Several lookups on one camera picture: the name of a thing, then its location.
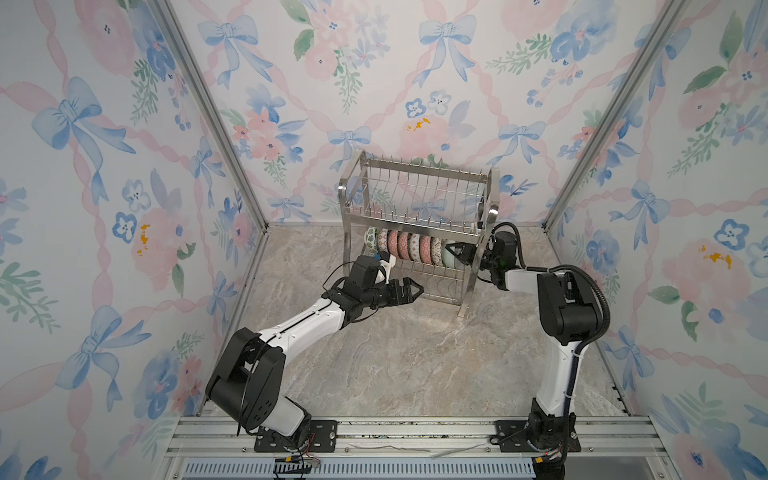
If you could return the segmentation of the mint green bowl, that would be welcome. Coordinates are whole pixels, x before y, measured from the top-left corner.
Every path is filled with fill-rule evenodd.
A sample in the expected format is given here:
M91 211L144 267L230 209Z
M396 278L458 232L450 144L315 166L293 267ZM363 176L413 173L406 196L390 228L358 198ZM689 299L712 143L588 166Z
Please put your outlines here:
M444 240L442 245L442 264L447 269L456 269L458 265L458 261L456 259L456 256L452 253L450 246L453 245L454 242L450 240Z

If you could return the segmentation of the green leaf pattern bowl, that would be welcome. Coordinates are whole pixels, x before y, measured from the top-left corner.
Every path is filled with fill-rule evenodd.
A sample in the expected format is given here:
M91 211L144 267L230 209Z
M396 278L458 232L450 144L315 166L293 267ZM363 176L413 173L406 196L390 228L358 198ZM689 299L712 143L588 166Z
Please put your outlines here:
M376 253L379 250L378 247L378 230L376 227L368 227L364 235L365 246L372 252Z

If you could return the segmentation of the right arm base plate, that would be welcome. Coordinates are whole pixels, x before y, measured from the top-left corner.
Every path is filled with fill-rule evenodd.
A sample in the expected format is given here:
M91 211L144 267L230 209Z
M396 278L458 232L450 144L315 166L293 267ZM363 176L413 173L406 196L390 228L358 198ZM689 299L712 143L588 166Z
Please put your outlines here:
M553 453L558 450L562 440L561 433L545 433L539 437L543 444L535 444L526 420L496 420L494 427L495 433L488 440L502 453Z

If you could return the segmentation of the left aluminium frame post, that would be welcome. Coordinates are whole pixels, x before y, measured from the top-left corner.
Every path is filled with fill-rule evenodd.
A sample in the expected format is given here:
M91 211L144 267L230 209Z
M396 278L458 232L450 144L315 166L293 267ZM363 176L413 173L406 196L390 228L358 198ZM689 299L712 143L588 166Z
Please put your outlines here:
M246 207L253 215L259 230L266 233L268 231L268 223L258 205L255 192L247 176L247 170L240 162L232 141L225 132L223 120L216 108L213 96L205 82L203 72L195 59L195 55L171 2L149 0L148 6L155 15L163 34L166 36L172 53L178 57L180 69L187 78L192 96L202 112L203 119L210 128L216 145L223 154L226 165L234 175L234 182L243 195Z

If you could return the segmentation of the green geometric pattern bowl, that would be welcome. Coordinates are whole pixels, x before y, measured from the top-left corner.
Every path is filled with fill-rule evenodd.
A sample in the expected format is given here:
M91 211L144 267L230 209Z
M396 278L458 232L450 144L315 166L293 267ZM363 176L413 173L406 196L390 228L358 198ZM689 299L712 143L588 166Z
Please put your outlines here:
M421 262L420 240L421 236L419 234L412 233L409 235L408 252L413 262Z

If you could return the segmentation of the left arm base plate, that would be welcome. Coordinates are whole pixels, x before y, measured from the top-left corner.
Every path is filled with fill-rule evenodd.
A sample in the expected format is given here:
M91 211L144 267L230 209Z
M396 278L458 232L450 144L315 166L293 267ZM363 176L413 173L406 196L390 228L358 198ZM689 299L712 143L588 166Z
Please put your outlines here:
M333 453L337 442L336 420L303 421L290 436L261 426L255 436L257 453Z

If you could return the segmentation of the aluminium frame post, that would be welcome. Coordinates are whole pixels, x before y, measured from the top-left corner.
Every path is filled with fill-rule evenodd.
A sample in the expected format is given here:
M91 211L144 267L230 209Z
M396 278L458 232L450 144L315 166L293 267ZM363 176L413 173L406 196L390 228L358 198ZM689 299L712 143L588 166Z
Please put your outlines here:
M639 85L652 70L660 51L674 33L688 4L689 1L684 0L665 1L662 4L662 9L646 37L646 43L633 58L623 82L619 85L604 112L602 120L598 123L594 137L587 142L583 154L567 177L553 207L542 221L542 228L547 234L555 230L557 222L564 216L568 201L591 168L594 158L607 142L624 111L633 101Z
M203 119L210 128L216 145L223 154L226 165L234 175L234 182L243 195L246 207L253 215L259 230L266 233L268 231L268 223L258 205L255 192L247 176L247 170L240 162L232 141L225 132L223 120L216 108L213 96L205 82L203 72L195 59L195 55L171 2L149 0L148 6L155 15L163 34L166 36L172 53L178 57L180 69L187 78L192 96L202 112Z

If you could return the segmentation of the steel two-tier dish rack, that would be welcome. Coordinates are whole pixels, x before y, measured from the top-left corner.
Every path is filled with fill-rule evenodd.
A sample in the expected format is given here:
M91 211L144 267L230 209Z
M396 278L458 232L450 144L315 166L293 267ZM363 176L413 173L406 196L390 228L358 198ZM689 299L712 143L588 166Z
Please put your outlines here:
M355 151L337 187L343 259L357 256L353 229L371 226L467 242L483 251L500 210L500 179L496 168L473 172ZM479 270L478 260L447 269L411 259L393 269L422 284L426 298L456 306L461 318L468 314Z

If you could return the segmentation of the maroon patterned white bowl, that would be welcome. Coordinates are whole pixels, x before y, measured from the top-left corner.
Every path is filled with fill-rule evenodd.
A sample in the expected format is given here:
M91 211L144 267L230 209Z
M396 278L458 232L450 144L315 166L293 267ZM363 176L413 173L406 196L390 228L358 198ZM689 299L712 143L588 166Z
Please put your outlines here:
M443 241L440 238L433 237L430 247L432 263L436 266L443 266Z

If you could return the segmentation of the blue triangle pattern bowl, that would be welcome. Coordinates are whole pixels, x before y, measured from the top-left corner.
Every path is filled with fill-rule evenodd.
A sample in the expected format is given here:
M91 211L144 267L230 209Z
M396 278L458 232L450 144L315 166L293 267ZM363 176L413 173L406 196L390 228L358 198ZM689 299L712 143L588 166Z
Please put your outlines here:
M377 232L377 249L380 252L390 253L389 250L389 230L379 229Z

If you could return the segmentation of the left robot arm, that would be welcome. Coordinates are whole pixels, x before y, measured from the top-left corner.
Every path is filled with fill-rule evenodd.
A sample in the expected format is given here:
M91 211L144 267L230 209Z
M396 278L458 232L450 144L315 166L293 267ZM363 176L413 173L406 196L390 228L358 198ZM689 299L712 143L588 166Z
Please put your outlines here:
M205 388L213 402L249 435L266 429L278 441L302 449L309 442L312 415L282 394L286 367L319 340L368 319L387 307L415 302L424 287L410 277L393 278L396 258L383 251L346 262L349 272L323 288L310 307L277 325L237 330Z

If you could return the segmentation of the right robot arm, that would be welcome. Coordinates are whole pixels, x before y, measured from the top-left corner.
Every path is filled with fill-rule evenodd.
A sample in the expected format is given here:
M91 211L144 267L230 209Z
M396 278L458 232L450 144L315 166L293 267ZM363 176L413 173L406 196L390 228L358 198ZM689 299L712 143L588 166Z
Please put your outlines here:
M520 231L511 222L491 229L483 251L466 242L451 243L446 250L463 265L478 260L479 269L489 274L485 281L498 290L536 296L539 324L548 338L544 375L524 425L500 431L489 442L501 450L535 452L536 466L562 467L577 450L573 403L583 354L610 326L605 294L575 265L527 264Z

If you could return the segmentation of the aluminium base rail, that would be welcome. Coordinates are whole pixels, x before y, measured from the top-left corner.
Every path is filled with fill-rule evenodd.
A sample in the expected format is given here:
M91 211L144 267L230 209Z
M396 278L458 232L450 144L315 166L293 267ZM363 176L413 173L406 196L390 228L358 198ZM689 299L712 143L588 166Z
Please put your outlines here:
M221 416L182 420L158 479L679 479L647 417L577 420L562 467L502 453L492 417L339 417L333 453L257 453Z

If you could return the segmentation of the right aluminium frame post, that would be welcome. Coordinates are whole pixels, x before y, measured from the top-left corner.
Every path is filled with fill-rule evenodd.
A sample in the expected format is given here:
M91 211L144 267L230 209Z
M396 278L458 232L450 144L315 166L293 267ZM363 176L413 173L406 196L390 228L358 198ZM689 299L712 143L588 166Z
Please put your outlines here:
M594 137L587 142L583 154L567 177L553 207L542 221L542 228L547 234L555 230L557 222L564 216L568 201L591 168L594 158L607 142L624 111L633 101L639 85L652 70L660 51L674 33L688 4L689 1L684 0L665 1L662 4L662 9L646 37L646 43L633 58L623 82L619 85L604 112L602 120L598 123Z

